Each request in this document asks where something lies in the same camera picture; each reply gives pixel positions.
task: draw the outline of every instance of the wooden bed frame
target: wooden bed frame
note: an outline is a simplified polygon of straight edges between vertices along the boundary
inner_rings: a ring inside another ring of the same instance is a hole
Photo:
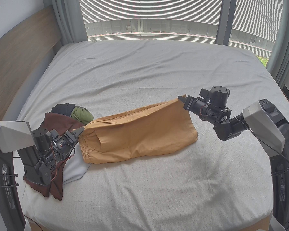
[[[0,38],[0,120],[17,91],[46,54],[60,45],[52,6],[33,14]]]

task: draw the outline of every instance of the bed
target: bed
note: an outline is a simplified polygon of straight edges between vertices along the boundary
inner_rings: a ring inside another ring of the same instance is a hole
[[[289,121],[289,103],[251,51],[168,40],[111,40],[63,46],[23,106],[32,129],[58,103],[86,107],[95,118],[173,99],[214,85],[231,91],[238,115],[267,98]],[[267,230],[273,209],[268,156],[246,131],[220,141],[191,114],[198,141],[163,156],[91,164],[63,186],[63,199],[43,197],[21,177],[25,215],[50,230]],[[23,165],[14,160],[15,172]]]

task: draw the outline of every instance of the green curtain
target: green curtain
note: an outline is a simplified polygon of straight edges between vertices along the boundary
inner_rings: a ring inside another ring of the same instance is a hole
[[[79,0],[43,0],[52,5],[62,34],[62,44],[88,41]]]
[[[283,2],[283,15],[267,70],[282,88],[289,71],[289,0]]]

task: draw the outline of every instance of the white bed sheet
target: white bed sheet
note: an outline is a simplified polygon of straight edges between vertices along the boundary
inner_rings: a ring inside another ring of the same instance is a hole
[[[52,106],[76,103],[95,118],[173,99],[214,85],[231,91],[238,115],[267,98],[289,121],[289,103],[251,51],[220,45],[118,40],[60,49],[32,91],[21,117],[37,128]],[[164,156],[91,164],[63,186],[63,199],[43,197],[20,177],[25,215],[53,230],[237,230],[273,208],[269,158],[248,131],[220,141],[213,125],[191,114],[198,141]],[[15,171],[23,173],[21,163]]]

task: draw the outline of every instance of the louvered facade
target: louvered facade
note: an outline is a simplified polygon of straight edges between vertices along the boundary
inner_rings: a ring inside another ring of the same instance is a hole
[[[80,0],[89,40],[214,43],[222,0]],[[283,0],[237,0],[230,46],[269,57]]]

